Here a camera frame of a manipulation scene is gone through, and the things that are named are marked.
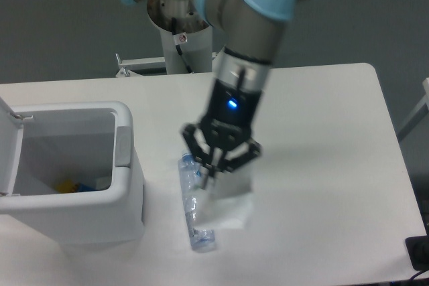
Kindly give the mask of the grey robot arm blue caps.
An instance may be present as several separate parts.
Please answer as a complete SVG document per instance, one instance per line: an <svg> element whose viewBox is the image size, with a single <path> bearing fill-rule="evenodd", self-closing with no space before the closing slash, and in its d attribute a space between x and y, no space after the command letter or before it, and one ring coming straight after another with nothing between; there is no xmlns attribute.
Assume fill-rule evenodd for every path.
<svg viewBox="0 0 429 286"><path fill-rule="evenodd" d="M168 74L213 72L206 111L182 130L205 180L260 156L251 124L284 31L301 0L121 0L147 3Z"/></svg>

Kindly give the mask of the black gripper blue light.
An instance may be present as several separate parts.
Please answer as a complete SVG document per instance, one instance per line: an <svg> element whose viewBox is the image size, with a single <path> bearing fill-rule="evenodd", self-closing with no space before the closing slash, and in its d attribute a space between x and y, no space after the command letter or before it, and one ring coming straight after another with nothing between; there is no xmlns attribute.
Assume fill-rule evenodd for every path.
<svg viewBox="0 0 429 286"><path fill-rule="evenodd" d="M261 144L250 140L251 124L261 95L262 91L247 92L224 84L220 80L214 82L208 108L200 120L200 130L208 145L208 153L195 137L198 125L184 124L183 139L193 158L203 168L200 170L202 189L207 189L209 177L214 175L217 179L221 174L233 173L261 156ZM242 143L245 150L229 157L228 154ZM216 166L213 165L215 147L223 150Z"/></svg>

